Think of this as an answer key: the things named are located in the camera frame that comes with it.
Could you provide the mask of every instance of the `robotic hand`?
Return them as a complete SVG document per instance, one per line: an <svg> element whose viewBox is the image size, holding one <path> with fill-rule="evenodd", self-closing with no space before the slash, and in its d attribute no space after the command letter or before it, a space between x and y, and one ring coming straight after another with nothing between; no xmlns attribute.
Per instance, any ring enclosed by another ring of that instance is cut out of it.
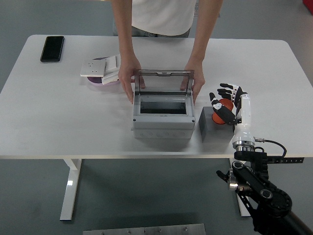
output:
<svg viewBox="0 0 313 235"><path fill-rule="evenodd" d="M230 88L230 90L217 89L217 91L221 97L231 100L236 107L238 106L241 95L247 94L247 92L244 92L241 87L236 85L221 83L220 86L224 88Z"/></svg>
<svg viewBox="0 0 313 235"><path fill-rule="evenodd" d="M250 133L251 127L251 108L250 96L241 87L220 84L223 89L218 89L219 95L230 99L236 106L236 116L224 107L213 93L210 93L210 100L214 112L228 125L234 126L233 148L237 151L253 151L255 139Z"/></svg>

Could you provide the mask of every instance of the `screw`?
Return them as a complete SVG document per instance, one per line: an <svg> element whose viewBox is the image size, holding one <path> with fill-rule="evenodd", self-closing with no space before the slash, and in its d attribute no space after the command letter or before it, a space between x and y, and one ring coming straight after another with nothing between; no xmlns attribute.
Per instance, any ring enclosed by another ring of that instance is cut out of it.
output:
<svg viewBox="0 0 313 235"><path fill-rule="evenodd" d="M272 198L272 196L273 196L272 193L267 189L261 190L260 193L261 193L262 197L267 198L267 199Z"/></svg>
<svg viewBox="0 0 313 235"><path fill-rule="evenodd" d="M243 164L241 162L234 162L233 163L233 166L237 169L241 169L243 168Z"/></svg>

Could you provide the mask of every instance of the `gray block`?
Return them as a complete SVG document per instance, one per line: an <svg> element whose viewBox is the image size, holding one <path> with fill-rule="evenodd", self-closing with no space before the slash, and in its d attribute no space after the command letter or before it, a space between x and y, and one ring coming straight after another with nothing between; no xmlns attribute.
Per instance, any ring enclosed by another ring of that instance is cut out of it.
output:
<svg viewBox="0 0 313 235"><path fill-rule="evenodd" d="M199 118L202 142L228 145L234 136L233 127L226 124L216 124L212 120L213 113L212 107L203 107L202 109Z"/></svg>

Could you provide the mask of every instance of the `human hand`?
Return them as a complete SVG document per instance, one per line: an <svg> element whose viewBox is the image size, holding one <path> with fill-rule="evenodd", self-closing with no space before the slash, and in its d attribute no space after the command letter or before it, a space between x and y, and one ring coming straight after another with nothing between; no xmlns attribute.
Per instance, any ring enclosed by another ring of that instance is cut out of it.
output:
<svg viewBox="0 0 313 235"><path fill-rule="evenodd" d="M193 96L193 101L194 104L196 102L197 96L202 88L202 86L205 84L205 79L203 75L203 70L202 70L202 61L200 60L194 60L194 59L189 59L187 65L185 66L185 70L193 70L194 71L194 84L192 85L192 96ZM187 89L188 86L188 79L184 78L180 89L185 90Z"/></svg>
<svg viewBox="0 0 313 235"><path fill-rule="evenodd" d="M118 72L118 78L122 84L123 90L131 103L134 101L134 93L131 83L134 82L134 70L140 70L141 65L135 54L121 57L121 66ZM145 88L143 80L140 81L141 88Z"/></svg>

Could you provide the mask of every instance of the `black smartphone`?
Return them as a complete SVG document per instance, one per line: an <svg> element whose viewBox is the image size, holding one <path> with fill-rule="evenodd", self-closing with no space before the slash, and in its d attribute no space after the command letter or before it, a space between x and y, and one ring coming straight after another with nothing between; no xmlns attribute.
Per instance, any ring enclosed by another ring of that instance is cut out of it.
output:
<svg viewBox="0 0 313 235"><path fill-rule="evenodd" d="M59 62L64 43L63 36L48 36L41 54L41 62Z"/></svg>

